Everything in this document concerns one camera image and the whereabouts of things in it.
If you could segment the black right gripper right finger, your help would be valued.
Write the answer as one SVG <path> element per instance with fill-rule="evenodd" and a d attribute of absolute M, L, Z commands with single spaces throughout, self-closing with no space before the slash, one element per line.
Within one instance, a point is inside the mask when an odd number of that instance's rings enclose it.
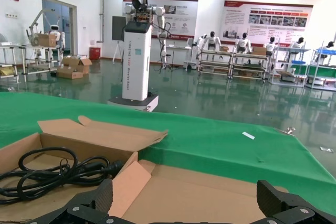
<path fill-rule="evenodd" d="M 315 208 L 299 195 L 279 191 L 266 180 L 257 182 L 257 203 L 265 218 L 256 223 L 335 224 L 335 216 Z"/>

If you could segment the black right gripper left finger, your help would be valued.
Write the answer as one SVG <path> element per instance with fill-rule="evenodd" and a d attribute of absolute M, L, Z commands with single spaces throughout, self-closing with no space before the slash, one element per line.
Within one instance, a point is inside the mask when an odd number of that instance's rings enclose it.
<path fill-rule="evenodd" d="M 103 223 L 113 202 L 112 180 L 105 179 L 94 190 L 76 194 L 63 207 L 28 223 Z"/>

